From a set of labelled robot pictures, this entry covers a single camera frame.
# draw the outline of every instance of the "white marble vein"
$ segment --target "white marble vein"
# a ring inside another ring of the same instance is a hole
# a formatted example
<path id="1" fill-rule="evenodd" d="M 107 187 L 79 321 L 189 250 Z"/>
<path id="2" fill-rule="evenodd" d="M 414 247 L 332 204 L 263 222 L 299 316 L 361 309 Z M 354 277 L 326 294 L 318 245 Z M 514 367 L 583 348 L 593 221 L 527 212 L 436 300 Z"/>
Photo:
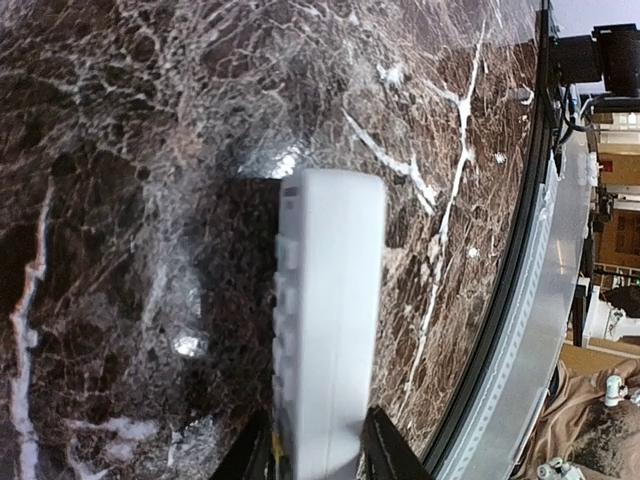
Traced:
<path id="1" fill-rule="evenodd" d="M 432 82 L 427 81 L 427 89 L 433 92 L 438 97 L 453 102 L 458 108 L 458 116 L 460 118 L 460 156 L 458 158 L 455 176 L 453 178 L 453 185 L 451 186 L 451 193 L 449 195 L 449 201 L 447 202 L 447 207 L 445 209 L 444 215 L 442 217 L 442 221 L 440 223 L 440 228 L 438 229 L 438 233 L 431 239 L 429 250 L 431 251 L 431 255 L 435 259 L 435 268 L 433 270 L 433 283 L 431 285 L 431 294 L 429 296 L 429 306 L 427 307 L 427 312 L 422 319 L 422 324 L 420 326 L 420 338 L 418 340 L 418 350 L 413 359 L 413 364 L 411 365 L 411 371 L 409 373 L 409 380 L 405 384 L 405 395 L 402 405 L 400 407 L 399 413 L 402 414 L 407 401 L 409 400 L 409 396 L 411 394 L 411 389 L 413 387 L 413 381 L 415 379 L 416 372 L 418 367 L 420 366 L 420 362 L 422 360 L 422 356 L 424 354 L 424 349 L 427 343 L 427 332 L 429 330 L 429 324 L 431 323 L 431 318 L 433 317 L 436 300 L 438 297 L 438 291 L 440 290 L 440 286 L 442 284 L 443 277 L 443 268 L 444 261 L 446 256 L 447 246 L 449 244 L 449 221 L 451 220 L 451 213 L 453 211 L 453 205 L 455 204 L 456 197 L 458 196 L 458 192 L 460 191 L 460 184 L 462 183 L 463 173 L 467 162 L 472 162 L 474 160 L 473 150 L 469 147 L 467 143 L 467 128 L 469 117 L 471 117 L 471 98 L 473 97 L 473 93 L 476 87 L 476 81 L 478 79 L 478 70 L 480 67 L 481 61 L 481 52 L 482 52 L 482 43 L 484 41 L 484 33 L 485 26 L 482 26 L 482 32 L 480 34 L 480 40 L 476 45 L 475 57 L 473 60 L 473 66 L 471 70 L 471 79 L 469 81 L 469 88 L 466 92 L 466 95 L 463 98 L 460 98 L 457 94 L 443 90 L 437 86 L 435 86 Z"/>
<path id="2" fill-rule="evenodd" d="M 49 187 L 38 219 L 37 254 L 35 260 L 25 267 L 25 286 L 22 298 L 11 314 L 16 341 L 18 374 L 11 380 L 11 418 L 20 436 L 21 480 L 36 480 L 38 463 L 38 435 L 29 417 L 29 386 L 31 384 L 30 348 L 37 343 L 37 332 L 29 328 L 29 310 L 39 281 L 47 271 L 47 220 L 53 198 L 53 188 Z"/>
<path id="3" fill-rule="evenodd" d="M 427 185 L 420 174 L 415 155 L 411 156 L 410 163 L 398 162 L 387 155 L 387 152 L 378 145 L 369 133 L 356 122 L 351 115 L 343 110 L 344 116 L 353 128 L 353 131 L 362 142 L 373 152 L 378 161 L 393 170 L 396 174 L 409 177 L 417 190 L 418 201 L 427 215 L 433 215 L 433 205 L 436 203 L 437 193 L 433 187 Z"/>

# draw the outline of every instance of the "beige cloth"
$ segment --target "beige cloth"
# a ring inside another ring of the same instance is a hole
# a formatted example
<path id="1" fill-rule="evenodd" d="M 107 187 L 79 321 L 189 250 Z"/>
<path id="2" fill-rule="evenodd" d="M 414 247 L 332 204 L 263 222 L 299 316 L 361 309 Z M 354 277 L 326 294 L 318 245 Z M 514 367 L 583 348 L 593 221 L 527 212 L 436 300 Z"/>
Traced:
<path id="1" fill-rule="evenodd" d="M 558 394 L 543 410 L 513 478 L 537 479 L 538 465 L 563 457 L 587 480 L 640 480 L 640 407 L 629 401 L 605 407 L 607 377 L 620 375 L 630 394 L 640 388 L 640 360 L 626 360 L 592 376 L 560 362 Z"/>

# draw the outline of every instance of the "white remote control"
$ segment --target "white remote control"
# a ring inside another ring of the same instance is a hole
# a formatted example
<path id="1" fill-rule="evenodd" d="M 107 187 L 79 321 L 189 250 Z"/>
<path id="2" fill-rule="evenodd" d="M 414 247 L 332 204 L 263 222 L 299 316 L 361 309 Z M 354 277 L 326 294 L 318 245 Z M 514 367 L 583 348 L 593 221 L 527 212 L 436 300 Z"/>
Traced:
<path id="1" fill-rule="evenodd" d="M 353 480 L 378 322 L 386 192 L 378 177 L 282 182 L 273 312 L 278 478 Z"/>

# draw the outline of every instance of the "dark marble surface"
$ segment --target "dark marble surface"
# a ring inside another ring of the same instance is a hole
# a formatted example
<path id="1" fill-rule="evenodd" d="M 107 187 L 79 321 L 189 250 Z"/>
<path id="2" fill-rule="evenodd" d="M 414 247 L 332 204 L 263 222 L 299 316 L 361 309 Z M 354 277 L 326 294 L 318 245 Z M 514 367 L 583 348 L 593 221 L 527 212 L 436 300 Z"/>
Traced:
<path id="1" fill-rule="evenodd" d="M 421 450 L 493 288 L 533 0 L 0 3 L 0 479 L 207 478 L 270 403 L 277 179 L 381 176 L 372 401 Z"/>

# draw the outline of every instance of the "remote control button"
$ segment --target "remote control button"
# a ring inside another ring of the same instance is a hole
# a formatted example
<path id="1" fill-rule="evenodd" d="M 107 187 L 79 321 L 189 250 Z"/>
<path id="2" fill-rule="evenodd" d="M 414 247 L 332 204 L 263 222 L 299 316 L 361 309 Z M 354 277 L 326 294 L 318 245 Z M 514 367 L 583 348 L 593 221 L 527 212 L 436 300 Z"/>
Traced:
<path id="1" fill-rule="evenodd" d="M 276 236 L 276 257 L 287 270 L 298 268 L 298 242 L 282 235 Z"/>
<path id="2" fill-rule="evenodd" d="M 280 336 L 284 330 L 284 324 L 287 321 L 287 316 L 280 311 L 279 308 L 273 310 L 273 331 L 276 336 Z"/>
<path id="3" fill-rule="evenodd" d="M 277 409 L 282 408 L 282 380 L 277 375 L 271 376 L 271 383 L 273 388 L 273 403 Z"/>
<path id="4" fill-rule="evenodd" d="M 294 354 L 295 348 L 295 334 L 291 330 L 290 325 L 283 325 L 278 337 L 280 338 L 280 345 L 282 347 L 282 353 L 288 357 Z"/>
<path id="5" fill-rule="evenodd" d="M 282 299 L 282 304 L 284 306 L 284 312 L 287 315 L 293 315 L 296 313 L 296 289 L 286 287 L 283 293 L 284 298 Z"/>
<path id="6" fill-rule="evenodd" d="M 280 296 L 282 295 L 282 290 L 284 289 L 284 284 L 285 284 L 285 278 L 281 273 L 276 272 L 273 275 L 273 283 L 275 284 L 275 290 L 276 290 L 276 298 L 279 299 Z"/>
<path id="7" fill-rule="evenodd" d="M 282 373 L 280 377 L 282 378 L 282 402 L 285 407 L 287 404 L 293 401 L 293 368 L 292 365 L 288 362 L 284 362 L 282 365 Z"/>
<path id="8" fill-rule="evenodd" d="M 282 346 L 280 345 L 280 340 L 278 337 L 273 339 L 272 343 L 272 351 L 273 351 L 273 371 L 276 372 L 276 375 L 280 376 L 282 371 L 282 363 L 284 362 Z"/>

